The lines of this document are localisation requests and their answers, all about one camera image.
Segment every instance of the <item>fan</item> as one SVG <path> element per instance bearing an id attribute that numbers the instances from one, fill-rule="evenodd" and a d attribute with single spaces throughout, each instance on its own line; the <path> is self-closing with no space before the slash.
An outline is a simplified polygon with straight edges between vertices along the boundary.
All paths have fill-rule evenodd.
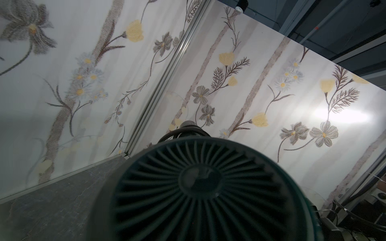
<path id="1" fill-rule="evenodd" d="M 306 198 L 269 158 L 191 123 L 168 137 L 106 181 L 88 240 L 318 240 Z"/>

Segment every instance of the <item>fan grille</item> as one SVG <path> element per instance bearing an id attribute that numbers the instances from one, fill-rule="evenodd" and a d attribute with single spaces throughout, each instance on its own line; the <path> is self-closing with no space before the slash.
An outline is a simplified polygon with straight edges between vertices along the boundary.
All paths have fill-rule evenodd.
<path id="1" fill-rule="evenodd" d="M 299 197 L 258 152 L 190 137 L 140 154 L 110 203 L 119 240 L 303 240 Z"/>

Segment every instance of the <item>black cable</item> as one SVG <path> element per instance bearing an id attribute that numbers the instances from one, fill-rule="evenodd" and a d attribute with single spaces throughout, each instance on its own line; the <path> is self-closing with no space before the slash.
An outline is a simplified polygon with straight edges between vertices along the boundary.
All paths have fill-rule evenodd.
<path id="1" fill-rule="evenodd" d="M 209 137 L 210 136 L 208 133 L 206 133 L 204 130 L 202 130 L 200 128 L 197 128 L 197 127 L 183 127 L 183 128 L 171 131 L 168 134 L 164 135 L 161 139 L 159 139 L 158 143 L 164 142 L 168 138 L 170 138 L 170 137 L 172 137 L 172 136 L 174 136 L 176 134 L 180 134 L 180 133 L 184 133 L 184 132 L 193 132 L 193 133 L 199 134 L 199 135 L 204 136 L 204 137 Z"/>
<path id="2" fill-rule="evenodd" d="M 375 184 L 377 184 L 377 182 L 379 181 L 380 178 L 382 178 L 384 175 L 386 174 L 386 166 L 376 175 L 374 176 L 374 178 L 366 185 L 364 186 L 358 193 L 356 193 L 355 195 L 349 197 L 348 199 L 346 199 L 344 202 L 342 202 L 342 206 L 346 206 L 347 204 L 349 204 L 350 202 L 354 201 L 355 199 L 357 199 L 358 197 L 362 196 L 363 194 L 365 194 L 368 190 L 370 190 Z M 340 207 L 338 207 L 335 211 L 336 213 L 339 213 L 339 211 L 341 210 Z M 329 213 L 327 215 L 327 218 L 328 219 L 332 219 L 333 216 L 332 213 Z"/>
<path id="3" fill-rule="evenodd" d="M 332 210 L 332 209 L 324 209 L 324 210 L 317 210 L 317 211 L 315 211 L 315 212 L 327 212 L 327 211 L 329 211 L 329 212 L 334 212 L 334 213 L 335 213 L 336 218 L 337 218 L 337 221 L 336 221 L 335 226 L 338 226 L 338 214 L 337 214 L 334 210 Z"/>
<path id="4" fill-rule="evenodd" d="M 372 228 L 375 228 L 377 230 L 380 230 L 380 231 L 383 231 L 383 232 L 386 232 L 386 226 L 382 226 L 382 225 L 379 225 L 379 224 L 375 224 L 375 223 L 372 223 L 372 222 L 369 222 L 367 221 L 366 219 L 363 219 L 355 214 L 353 214 L 352 212 L 350 212 L 348 209 L 344 208 L 341 204 L 339 204 L 337 201 L 333 200 L 333 202 L 336 203 L 336 205 L 338 207 L 340 207 L 341 209 L 343 209 L 347 214 L 349 214 L 352 218 L 354 219 L 357 219 L 358 221 L 361 221 L 363 224 L 366 224 Z"/>

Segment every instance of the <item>floor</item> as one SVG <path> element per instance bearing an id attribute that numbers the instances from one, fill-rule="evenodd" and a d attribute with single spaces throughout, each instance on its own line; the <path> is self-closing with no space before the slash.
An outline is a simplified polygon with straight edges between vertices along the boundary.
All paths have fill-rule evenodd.
<path id="1" fill-rule="evenodd" d="M 85 240 L 87 217 L 118 157 L 0 205 L 0 241 Z"/>

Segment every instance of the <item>floral wallpaper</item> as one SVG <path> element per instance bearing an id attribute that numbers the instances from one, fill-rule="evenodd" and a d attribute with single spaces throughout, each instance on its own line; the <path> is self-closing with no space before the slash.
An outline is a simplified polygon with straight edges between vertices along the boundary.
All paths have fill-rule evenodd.
<path id="1" fill-rule="evenodd" d="M 0 198 L 122 154 L 200 4 L 2 1 Z"/>
<path id="2" fill-rule="evenodd" d="M 278 163 L 318 207 L 386 148 L 386 92 L 212 1 L 134 152 L 185 120 Z"/>

